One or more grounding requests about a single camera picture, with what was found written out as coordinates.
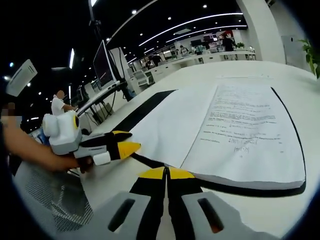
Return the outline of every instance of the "computer monitor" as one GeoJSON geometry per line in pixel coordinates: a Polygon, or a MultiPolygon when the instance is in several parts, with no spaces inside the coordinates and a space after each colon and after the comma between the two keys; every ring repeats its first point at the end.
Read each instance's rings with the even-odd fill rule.
{"type": "Polygon", "coordinates": [[[117,82],[110,65],[110,59],[107,55],[107,48],[104,40],[100,43],[98,51],[95,54],[93,67],[103,88],[109,87],[117,82]]]}

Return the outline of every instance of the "white column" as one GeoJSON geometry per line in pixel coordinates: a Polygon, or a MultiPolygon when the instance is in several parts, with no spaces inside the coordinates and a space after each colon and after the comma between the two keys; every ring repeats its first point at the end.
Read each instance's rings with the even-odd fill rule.
{"type": "Polygon", "coordinates": [[[286,64],[284,46],[265,0],[236,0],[247,22],[256,59],[286,64]]]}

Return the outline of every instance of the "cable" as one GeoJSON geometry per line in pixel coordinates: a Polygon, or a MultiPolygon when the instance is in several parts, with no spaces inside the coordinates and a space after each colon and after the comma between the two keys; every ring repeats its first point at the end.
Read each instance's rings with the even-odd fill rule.
{"type": "Polygon", "coordinates": [[[88,112],[85,112],[84,114],[87,114],[87,116],[89,117],[89,119],[90,119],[97,127],[99,126],[98,123],[96,123],[96,122],[90,117],[90,115],[89,115],[88,112]]]}

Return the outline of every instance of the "white desk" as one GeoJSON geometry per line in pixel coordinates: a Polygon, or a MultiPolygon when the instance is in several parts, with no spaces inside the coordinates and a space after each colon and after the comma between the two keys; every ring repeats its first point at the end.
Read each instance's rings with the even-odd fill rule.
{"type": "MultiPolygon", "coordinates": [[[[273,86],[295,123],[305,156],[306,188],[303,194],[280,198],[256,198],[213,191],[240,212],[241,219],[246,225],[255,231],[282,237],[302,216],[320,179],[320,85],[310,72],[262,61],[223,61],[183,68],[143,91],[94,132],[112,130],[157,92],[180,89],[197,83],[213,86],[218,82],[273,86]],[[216,78],[221,76],[234,78],[216,78]]],[[[81,176],[83,189],[92,209],[95,211],[100,204],[118,191],[129,191],[137,179],[137,173],[147,169],[149,169],[147,166],[129,158],[118,165],[115,163],[110,166],[95,167],[93,172],[81,176]]]]}
{"type": "Polygon", "coordinates": [[[150,70],[145,71],[144,73],[151,73],[154,79],[154,82],[159,82],[163,78],[169,76],[170,74],[185,68],[198,64],[208,64],[208,63],[216,63],[226,61],[224,56],[237,55],[238,60],[246,60],[246,55],[254,56],[256,55],[254,52],[240,49],[239,51],[221,51],[210,54],[202,54],[202,55],[189,55],[186,57],[181,57],[178,59],[171,60],[165,64],[154,67],[150,70]]]}

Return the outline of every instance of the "person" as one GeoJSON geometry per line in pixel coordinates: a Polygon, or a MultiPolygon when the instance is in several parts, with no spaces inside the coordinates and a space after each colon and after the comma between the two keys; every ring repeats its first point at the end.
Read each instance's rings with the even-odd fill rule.
{"type": "Polygon", "coordinates": [[[228,35],[225,33],[223,35],[223,40],[222,40],[222,46],[224,46],[224,50],[226,52],[233,52],[235,45],[236,45],[235,42],[232,39],[230,39],[228,35]]]}
{"type": "Polygon", "coordinates": [[[180,53],[181,55],[186,55],[189,52],[188,48],[184,47],[184,46],[180,46],[180,53]]]}
{"type": "Polygon", "coordinates": [[[75,111],[77,108],[68,104],[65,104],[63,98],[65,93],[62,90],[59,90],[55,95],[53,95],[51,103],[52,115],[59,116],[64,114],[67,111],[75,111]]]}
{"type": "Polygon", "coordinates": [[[156,67],[159,66],[160,62],[162,62],[162,58],[159,55],[152,55],[151,59],[156,67]]]}
{"type": "Polygon", "coordinates": [[[51,172],[64,172],[69,169],[79,168],[82,173],[88,171],[93,165],[91,158],[76,159],[73,155],[56,155],[50,146],[45,146],[26,134],[17,125],[15,104],[7,103],[6,83],[0,79],[0,110],[1,115],[1,141],[5,153],[18,156],[23,161],[37,164],[51,172]]]}

